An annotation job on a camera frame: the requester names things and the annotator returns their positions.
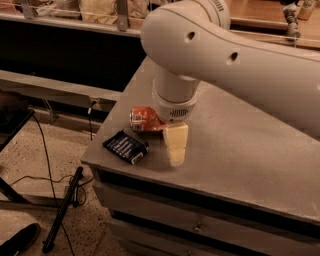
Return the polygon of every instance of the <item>concrete floor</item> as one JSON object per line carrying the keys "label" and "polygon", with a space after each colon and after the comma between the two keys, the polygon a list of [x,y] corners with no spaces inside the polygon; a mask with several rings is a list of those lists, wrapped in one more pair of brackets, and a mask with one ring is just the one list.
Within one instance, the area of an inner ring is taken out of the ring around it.
{"label": "concrete floor", "polygon": [[[81,164],[81,157],[90,143],[89,124],[87,120],[60,116],[53,125],[48,125],[48,115],[37,111],[45,136],[53,180],[59,180],[65,175],[74,174]],[[84,167],[84,178],[80,183],[89,181],[92,173]],[[49,177],[47,160],[42,143],[42,137],[37,123],[31,119],[0,152],[0,177],[8,184],[25,176]],[[69,178],[55,184],[57,197],[63,197]],[[49,181],[23,179],[12,186],[17,192],[41,196],[52,196]],[[63,220],[63,225],[69,236],[75,255],[85,256],[133,256],[120,247],[112,237],[106,221],[110,218],[107,209],[101,207],[92,189],[92,182],[86,185],[86,201],[83,206],[70,206]],[[47,238],[56,216],[56,210],[51,208],[30,208],[0,205],[0,244],[12,237],[25,226],[38,222],[41,234],[35,244],[23,256],[38,255],[72,255],[66,236],[60,228],[55,239],[53,250],[42,253],[42,242]]]}

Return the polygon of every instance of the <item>white robotic arm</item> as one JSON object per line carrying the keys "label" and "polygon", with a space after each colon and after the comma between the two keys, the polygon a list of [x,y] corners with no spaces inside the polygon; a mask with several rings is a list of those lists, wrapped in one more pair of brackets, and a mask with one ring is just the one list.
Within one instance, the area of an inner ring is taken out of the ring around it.
{"label": "white robotic arm", "polygon": [[249,40],[229,24],[223,0],[184,0],[148,15],[141,40],[158,65],[159,116],[187,118],[203,80],[320,139],[320,53]]}

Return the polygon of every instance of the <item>shoe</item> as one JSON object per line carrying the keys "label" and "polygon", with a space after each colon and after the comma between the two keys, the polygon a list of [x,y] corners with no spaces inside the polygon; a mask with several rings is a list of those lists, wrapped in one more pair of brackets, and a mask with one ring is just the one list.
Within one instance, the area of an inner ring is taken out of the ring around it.
{"label": "shoe", "polygon": [[0,246],[0,256],[15,256],[27,250],[38,238],[40,225],[33,223]]}

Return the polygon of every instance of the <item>drawer knob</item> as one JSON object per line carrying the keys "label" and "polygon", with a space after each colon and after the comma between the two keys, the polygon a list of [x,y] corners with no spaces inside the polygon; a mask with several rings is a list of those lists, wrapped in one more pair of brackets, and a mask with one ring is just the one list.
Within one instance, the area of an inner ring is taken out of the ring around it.
{"label": "drawer knob", "polygon": [[203,229],[201,228],[201,223],[200,223],[200,221],[197,221],[197,226],[195,226],[195,227],[193,228],[193,231],[194,231],[194,232],[197,232],[197,233],[202,233],[202,232],[203,232]]}

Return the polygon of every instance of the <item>gray tabletop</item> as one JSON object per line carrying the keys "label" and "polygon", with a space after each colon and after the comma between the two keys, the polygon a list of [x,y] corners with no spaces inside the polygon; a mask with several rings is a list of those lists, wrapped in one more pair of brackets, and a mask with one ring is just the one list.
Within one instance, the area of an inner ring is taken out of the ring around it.
{"label": "gray tabletop", "polygon": [[[153,70],[146,59],[86,150],[84,164],[320,224],[320,142],[202,82],[186,121],[186,160],[171,167],[161,136],[130,129],[132,107],[152,106]],[[122,129],[150,144],[134,166],[102,147]]]}

